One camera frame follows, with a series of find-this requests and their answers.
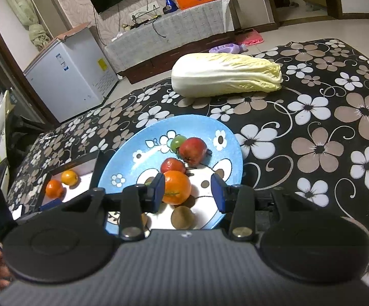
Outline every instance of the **sticker label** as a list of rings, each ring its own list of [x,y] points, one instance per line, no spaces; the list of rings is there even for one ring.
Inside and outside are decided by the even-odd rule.
[[[102,71],[105,71],[106,69],[108,69],[108,66],[106,65],[106,62],[104,61],[104,59],[99,59],[98,64],[101,67]]]
[[[61,64],[61,67],[64,69],[64,71],[67,71],[69,68],[67,64],[65,63],[61,54],[58,53],[55,57],[57,58],[57,61],[59,62],[59,64]]]

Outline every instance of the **detergent bottle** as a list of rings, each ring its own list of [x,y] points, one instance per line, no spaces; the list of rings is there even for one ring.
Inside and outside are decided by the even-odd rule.
[[[209,53],[230,53],[230,54],[240,54],[242,52],[248,51],[247,46],[242,44],[241,46],[237,44],[226,44],[210,49]]]

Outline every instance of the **white tablecloth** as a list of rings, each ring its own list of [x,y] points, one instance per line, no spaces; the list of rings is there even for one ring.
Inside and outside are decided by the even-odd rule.
[[[120,72],[190,42],[233,31],[229,2],[216,0],[162,16],[154,26],[166,38],[151,23],[125,32],[105,47],[108,60]]]

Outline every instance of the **white refrigerator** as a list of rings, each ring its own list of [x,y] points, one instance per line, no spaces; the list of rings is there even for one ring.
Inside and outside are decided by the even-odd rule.
[[[59,122],[101,105],[118,81],[89,29],[80,28],[53,40],[24,71]]]

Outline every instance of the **black suction cup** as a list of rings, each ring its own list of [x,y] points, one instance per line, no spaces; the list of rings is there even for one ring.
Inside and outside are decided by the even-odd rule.
[[[4,259],[16,277],[60,284],[86,277],[111,259],[116,239],[98,224],[104,189],[89,190],[38,215],[4,239]]]
[[[335,284],[359,278],[369,261],[363,230],[322,210],[286,215],[261,239],[269,266],[311,283]]]

